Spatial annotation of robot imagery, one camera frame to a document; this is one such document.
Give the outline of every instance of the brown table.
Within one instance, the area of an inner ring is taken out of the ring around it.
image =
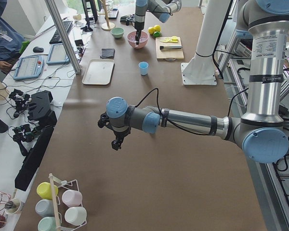
[[[180,61],[157,61],[155,41],[135,50],[126,35],[114,40],[97,28],[81,61],[83,73],[101,48],[115,48],[115,68],[108,86],[84,86],[77,76],[64,104],[17,231],[36,230],[40,217],[34,207],[36,187],[49,173],[62,180],[78,179],[87,209],[88,231],[262,231],[266,230],[246,159],[233,143],[201,137],[173,128],[155,135],[132,129],[122,149],[111,149],[112,131],[97,121],[108,99],[121,96],[137,104],[159,87],[161,107],[224,117],[229,101],[223,82],[217,86],[183,86]],[[198,8],[183,8],[162,25],[162,35],[181,36],[185,61],[194,56],[203,16]],[[158,23],[147,14],[145,28]],[[149,62],[149,75],[139,74],[138,63]],[[152,94],[144,106],[156,104]]]

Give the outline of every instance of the green bowl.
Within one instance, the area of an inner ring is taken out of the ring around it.
[[[115,27],[113,28],[110,33],[112,34],[113,37],[116,39],[121,38],[124,34],[124,29],[121,27]]]

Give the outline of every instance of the id badge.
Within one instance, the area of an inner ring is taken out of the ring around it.
[[[7,40],[8,42],[12,41],[13,39],[11,37],[9,37],[8,35],[1,35],[1,37],[5,40]]]

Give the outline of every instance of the person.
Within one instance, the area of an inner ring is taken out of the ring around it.
[[[0,70],[7,74],[20,57],[24,37],[2,19],[6,4],[7,0],[0,0]]]

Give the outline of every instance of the gray cup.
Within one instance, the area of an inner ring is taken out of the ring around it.
[[[44,217],[53,217],[53,201],[42,199],[40,200],[36,206],[35,211],[39,214],[42,218]]]

